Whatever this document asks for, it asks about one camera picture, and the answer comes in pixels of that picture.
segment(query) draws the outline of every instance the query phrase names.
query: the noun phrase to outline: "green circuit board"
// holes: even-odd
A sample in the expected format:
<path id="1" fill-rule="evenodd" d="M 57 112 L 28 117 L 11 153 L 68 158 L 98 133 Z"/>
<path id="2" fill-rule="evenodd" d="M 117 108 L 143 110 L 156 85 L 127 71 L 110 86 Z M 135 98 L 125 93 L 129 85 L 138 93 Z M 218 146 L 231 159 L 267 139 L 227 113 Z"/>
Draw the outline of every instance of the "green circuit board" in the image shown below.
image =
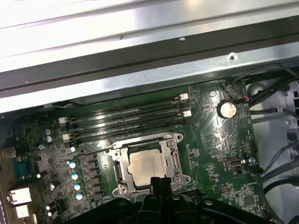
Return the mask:
<path id="1" fill-rule="evenodd" d="M 96 154 L 97 167 L 99 168 L 100 180 L 96 184 L 100 194 L 95 196 L 93 192 L 87 158 L 82 156 L 76 160 L 76 167 L 70 169 L 69 161 L 74 156 L 86 154 L 108 147 L 119 139 L 128 139 L 136 136 L 143 136 L 151 133 L 174 132 L 184 136 L 183 141 L 178 143 L 178 152 L 182 165 L 183 174 L 192 178 L 187 185 L 176 189 L 176 192 L 185 192 L 198 189 L 207 194 L 208 197 L 224 201 L 228 204 L 261 215 L 262 203 L 256 192 L 256 182 L 259 175 L 252 172 L 252 168 L 258 166 L 257 151 L 254 140 L 253 127 L 249 106 L 247 104 L 236 104 L 237 115 L 231 119 L 223 119 L 217 113 L 217 105 L 222 100 L 234 101 L 239 98 L 230 86 L 230 80 L 218 80 L 201 84 L 193 84 L 175 89 L 153 92 L 129 98 L 102 102 L 95 105 L 83 105 L 76 108 L 59 109 L 43 113 L 39 116 L 32 116 L 17 121 L 14 125 L 16 151 L 19 154 L 19 161 L 23 164 L 30 164 L 26 169 L 27 176 L 20 176 L 17 172 L 17 179 L 31 178 L 36 173 L 46 170 L 49 174 L 44 178 L 45 192 L 42 195 L 46 205 L 53 199 L 64 201 L 65 209 L 59 214 L 62 221 L 69 220 L 88 210 L 100 206 L 114 198 L 112 191 L 117 187 L 117 180 L 114 174 L 114 164 L 110 156 L 104 152 Z M 239 91 L 245 92 L 244 83 L 237 86 Z M 62 126 L 59 118 L 77 118 L 78 122 L 95 121 L 95 116 L 87 115 L 95 111 L 102 111 L 105 116 L 109 111 L 119 108 L 131 108 L 135 113 L 135 105 L 144 105 L 147 102 L 156 102 L 161 99 L 174 98 L 180 94 L 188 94 L 188 100 L 183 103 L 184 110 L 189 110 L 192 116 L 184 119 L 184 122 L 173 123 L 172 117 L 161 117 L 154 120 L 147 117 L 151 127 L 133 131 L 134 127 L 123 132 L 122 135 L 111 135 L 113 132 L 101 129 L 96 135 L 90 134 L 82 128 L 85 135 L 77 138 L 75 151 L 70 150 L 72 145 L 66 144 L 63 135 L 71 133 L 75 136 L 78 128 Z M 155 110 L 163 111 L 161 106 Z M 50 131 L 51 140 L 44 131 Z M 229 160 L 241 158 L 242 165 L 231 167 Z M 249 163 L 249 158 L 256 162 Z M 78 180 L 71 178 L 72 173 L 79 174 Z M 49 189 L 49 183 L 59 180 L 61 185 L 55 190 Z M 83 199 L 76 199 L 74 183 L 80 181 L 83 192 Z M 53 223 L 53 217 L 46 217 L 44 223 Z"/>

